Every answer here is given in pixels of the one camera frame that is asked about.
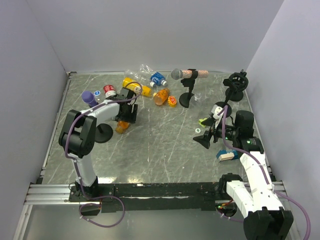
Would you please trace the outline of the orange bottle red cap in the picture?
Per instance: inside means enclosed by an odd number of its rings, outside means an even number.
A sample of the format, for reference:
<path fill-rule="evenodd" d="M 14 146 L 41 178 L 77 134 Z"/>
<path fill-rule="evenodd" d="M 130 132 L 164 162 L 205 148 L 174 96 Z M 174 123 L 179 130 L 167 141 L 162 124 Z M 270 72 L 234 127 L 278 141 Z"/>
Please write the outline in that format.
<path fill-rule="evenodd" d="M 115 128 L 115 131 L 118 134 L 124 134 L 125 131 L 129 128 L 130 123 L 129 122 L 125 122 L 125 121 L 118 121 L 117 122 L 117 126 Z"/>

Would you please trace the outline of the clear bottle green-print white cap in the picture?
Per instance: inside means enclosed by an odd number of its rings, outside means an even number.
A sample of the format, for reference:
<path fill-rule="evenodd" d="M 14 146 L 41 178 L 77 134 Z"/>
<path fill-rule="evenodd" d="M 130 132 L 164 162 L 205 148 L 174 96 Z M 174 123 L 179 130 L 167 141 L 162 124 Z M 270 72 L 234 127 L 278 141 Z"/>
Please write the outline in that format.
<path fill-rule="evenodd" d="M 201 93 L 196 93 L 193 96 L 192 103 L 194 106 L 199 106 L 202 103 L 202 94 Z"/>

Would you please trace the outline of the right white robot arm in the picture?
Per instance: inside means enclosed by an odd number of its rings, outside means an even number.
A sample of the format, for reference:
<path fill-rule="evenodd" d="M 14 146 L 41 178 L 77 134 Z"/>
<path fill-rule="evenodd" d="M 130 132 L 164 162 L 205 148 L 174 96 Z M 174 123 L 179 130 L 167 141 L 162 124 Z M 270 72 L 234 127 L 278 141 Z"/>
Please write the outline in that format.
<path fill-rule="evenodd" d="M 224 174 L 218 193 L 234 201 L 243 216 L 243 230 L 248 240 L 284 240 L 294 217 L 286 210 L 274 190 L 262 142 L 254 136 L 254 114 L 239 110 L 233 125 L 226 124 L 227 107 L 215 107 L 212 125 L 202 136 L 194 137 L 206 149 L 210 140 L 223 140 L 225 146 L 237 151 L 245 170 L 249 188 L 235 174 Z"/>

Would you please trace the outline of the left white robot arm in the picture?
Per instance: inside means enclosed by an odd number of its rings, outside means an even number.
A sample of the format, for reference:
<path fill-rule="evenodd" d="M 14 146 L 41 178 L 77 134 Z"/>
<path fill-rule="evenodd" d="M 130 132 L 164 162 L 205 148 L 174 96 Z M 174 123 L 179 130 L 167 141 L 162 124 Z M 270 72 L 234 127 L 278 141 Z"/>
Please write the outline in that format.
<path fill-rule="evenodd" d="M 106 143 L 113 137 L 108 121 L 135 123 L 138 97 L 138 93 L 123 87 L 120 93 L 112 91 L 98 103 L 92 92 L 84 91 L 81 98 L 89 108 L 82 111 L 72 109 L 67 113 L 58 143 L 63 147 L 65 157 L 72 161 L 76 191 L 87 201 L 93 201 L 100 195 L 91 151 L 96 143 Z"/>

